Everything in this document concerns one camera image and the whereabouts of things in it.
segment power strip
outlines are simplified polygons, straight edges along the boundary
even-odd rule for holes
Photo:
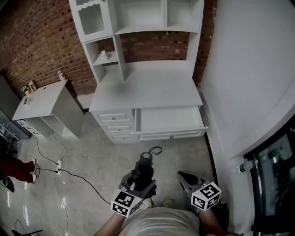
[[[61,164],[62,164],[62,161],[61,160],[58,160],[57,161],[57,166],[56,168],[54,169],[54,171],[57,171],[57,175],[60,175],[61,174],[61,171],[59,171],[59,169],[61,169]]]

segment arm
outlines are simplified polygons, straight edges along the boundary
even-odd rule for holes
[[[211,209],[208,209],[206,211],[200,210],[199,217],[201,219],[205,235],[207,234],[214,234],[217,236],[227,235],[227,233],[219,225]]]
[[[117,236],[121,232],[125,217],[114,213],[105,225],[94,236]]]

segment white wall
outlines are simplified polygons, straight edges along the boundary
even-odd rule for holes
[[[218,180],[232,224],[245,230],[253,199],[249,176],[230,173],[230,159],[258,146],[295,114],[295,8],[289,0],[221,0],[202,79],[204,116]]]

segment person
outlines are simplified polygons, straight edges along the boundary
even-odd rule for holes
[[[114,213],[94,236],[199,236],[200,220],[205,235],[227,235],[211,209],[197,217],[189,211],[154,207],[138,209],[128,218]]]
[[[2,176],[15,177],[23,182],[33,183],[36,180],[36,175],[30,172],[34,171],[35,164],[35,159],[24,163],[20,159],[14,157],[4,157],[0,159],[0,174]]]

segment white cable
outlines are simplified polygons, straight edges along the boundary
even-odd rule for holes
[[[65,206],[64,200],[63,200],[63,198],[61,197],[61,195],[60,195],[60,193],[59,193],[59,189],[57,188],[56,185],[55,185],[55,188],[56,188],[57,193],[59,194],[59,197],[61,198],[61,201],[62,201],[62,203],[63,203],[63,205],[64,205],[64,207],[65,207],[65,213],[66,213],[66,230],[63,230],[59,225],[55,225],[55,227],[56,227],[56,229],[57,229],[61,234],[65,235],[66,231],[68,231],[68,229],[69,229],[69,216],[68,216],[68,212],[66,211],[66,206]]]
[[[55,138],[55,136],[53,135],[53,132],[51,133],[52,134],[52,136],[54,137],[54,139],[55,139],[55,141],[56,142],[58,142],[61,146],[63,146],[64,147],[64,149],[65,149],[65,153],[62,155],[62,157],[60,158],[60,160],[62,160],[63,159],[63,157],[66,155],[66,148],[65,148],[65,146],[64,145],[62,145],[62,143],[61,142],[59,142],[59,141],[57,141],[56,140],[56,138]]]

